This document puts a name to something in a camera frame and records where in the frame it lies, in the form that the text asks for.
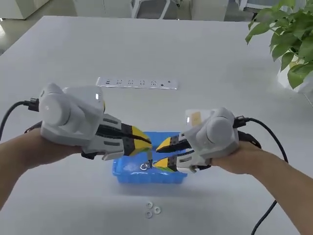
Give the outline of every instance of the floor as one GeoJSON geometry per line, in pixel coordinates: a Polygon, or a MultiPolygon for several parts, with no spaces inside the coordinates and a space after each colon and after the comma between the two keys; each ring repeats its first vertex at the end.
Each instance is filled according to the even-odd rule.
{"type": "MultiPolygon", "coordinates": [[[[42,16],[79,16],[75,0],[51,0],[26,20],[5,19],[0,22],[0,55],[14,44],[42,16]]],[[[240,12],[234,0],[230,0],[225,21],[250,21],[251,13],[240,12]]],[[[178,10],[178,18],[190,20],[189,0],[183,0],[178,10]]]]}

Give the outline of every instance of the metal washer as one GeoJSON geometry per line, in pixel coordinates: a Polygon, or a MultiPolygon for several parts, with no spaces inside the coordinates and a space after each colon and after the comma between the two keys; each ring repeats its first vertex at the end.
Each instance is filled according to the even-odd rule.
{"type": "Polygon", "coordinates": [[[155,214],[160,214],[160,213],[161,213],[161,208],[160,208],[160,207],[154,207],[154,208],[153,208],[153,212],[154,212],[155,214]]]}
{"type": "Polygon", "coordinates": [[[147,202],[146,207],[147,207],[148,209],[152,209],[153,203],[152,203],[152,202],[147,202]]]}
{"type": "Polygon", "coordinates": [[[140,168],[140,170],[147,170],[147,167],[144,163],[141,164],[139,168],[140,168]]]}
{"type": "Polygon", "coordinates": [[[150,218],[153,216],[153,214],[152,214],[151,211],[147,211],[147,212],[145,213],[145,216],[146,216],[147,219],[150,219],[150,218]]]}

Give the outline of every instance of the black cable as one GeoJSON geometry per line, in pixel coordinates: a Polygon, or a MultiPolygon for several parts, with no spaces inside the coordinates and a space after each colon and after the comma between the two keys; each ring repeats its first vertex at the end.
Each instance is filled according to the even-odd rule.
{"type": "MultiPolygon", "coordinates": [[[[277,145],[278,145],[280,151],[281,151],[282,154],[283,154],[283,158],[284,158],[285,162],[288,163],[288,158],[287,158],[287,155],[286,155],[286,153],[285,153],[285,150],[284,150],[282,144],[280,143],[280,141],[278,140],[278,138],[275,136],[275,134],[272,132],[272,130],[271,130],[268,126],[266,126],[263,122],[261,122],[261,121],[259,121],[259,120],[257,120],[257,119],[254,119],[254,118],[250,118],[250,117],[248,118],[248,117],[247,117],[247,118],[245,118],[244,120],[245,120],[246,122],[248,122],[248,121],[253,121],[253,122],[255,122],[255,123],[257,123],[257,124],[263,126],[263,127],[269,132],[269,134],[273,137],[273,139],[274,139],[275,142],[277,143],[277,145]]],[[[254,228],[253,228],[253,230],[252,230],[251,235],[255,235],[255,232],[256,232],[256,230],[258,229],[258,227],[259,227],[259,226],[261,225],[261,223],[266,219],[266,217],[269,215],[269,213],[274,209],[274,207],[276,206],[276,204],[277,204],[277,201],[275,200],[275,201],[272,203],[272,205],[269,207],[269,209],[265,212],[265,214],[264,214],[264,215],[259,219],[259,221],[256,223],[256,225],[254,226],[254,228]]]]}
{"type": "Polygon", "coordinates": [[[1,125],[0,125],[0,141],[1,141],[1,138],[2,138],[2,134],[3,134],[3,129],[4,129],[4,126],[5,126],[5,123],[6,121],[8,120],[8,117],[10,116],[11,112],[18,106],[20,105],[25,105],[25,106],[29,106],[29,102],[28,101],[20,101],[20,102],[17,102],[15,104],[13,104],[11,106],[11,108],[8,109],[8,111],[6,111],[3,119],[2,119],[2,122],[1,122],[1,125]]]}

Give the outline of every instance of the blue plastic tray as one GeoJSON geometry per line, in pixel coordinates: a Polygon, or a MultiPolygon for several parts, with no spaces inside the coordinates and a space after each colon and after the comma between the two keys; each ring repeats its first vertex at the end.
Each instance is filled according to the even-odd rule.
{"type": "MultiPolygon", "coordinates": [[[[178,135],[179,132],[145,132],[151,139],[153,149],[156,149],[167,137],[178,135]]],[[[153,151],[153,161],[169,157],[175,153],[156,153],[153,151]]],[[[146,171],[140,165],[147,161],[146,153],[139,153],[134,157],[123,156],[113,161],[112,172],[120,183],[162,183],[181,184],[187,174],[180,172],[167,172],[152,168],[146,171]]]]}

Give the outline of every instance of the power strip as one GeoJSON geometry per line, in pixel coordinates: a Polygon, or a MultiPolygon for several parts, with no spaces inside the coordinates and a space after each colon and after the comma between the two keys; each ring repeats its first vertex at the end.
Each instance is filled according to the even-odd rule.
{"type": "Polygon", "coordinates": [[[178,82],[175,80],[149,80],[149,79],[138,80],[138,79],[115,79],[99,77],[97,81],[97,86],[177,90],[178,82]]]}

